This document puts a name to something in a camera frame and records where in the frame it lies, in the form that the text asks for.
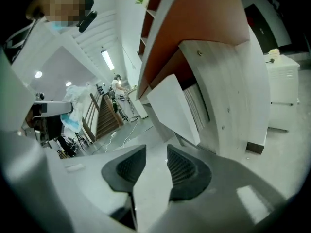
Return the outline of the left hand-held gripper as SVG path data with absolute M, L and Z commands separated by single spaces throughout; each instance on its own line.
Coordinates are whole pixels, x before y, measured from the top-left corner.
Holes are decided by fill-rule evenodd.
M 57 140 L 63 132 L 60 115 L 73 111 L 71 102 L 35 101 L 23 123 L 23 135 L 33 138 L 41 146 L 47 146 L 49 141 Z

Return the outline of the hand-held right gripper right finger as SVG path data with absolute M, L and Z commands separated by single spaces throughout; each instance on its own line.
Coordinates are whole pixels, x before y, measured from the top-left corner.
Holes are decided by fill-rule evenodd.
M 153 233 L 259 233 L 286 199 L 257 174 L 206 150 L 167 146 L 173 187 Z

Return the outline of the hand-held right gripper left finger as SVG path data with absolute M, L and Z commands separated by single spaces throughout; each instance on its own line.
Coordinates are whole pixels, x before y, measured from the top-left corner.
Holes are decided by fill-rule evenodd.
M 146 165 L 146 145 L 60 159 L 47 153 L 49 172 L 70 219 L 59 233 L 135 233 L 134 186 Z

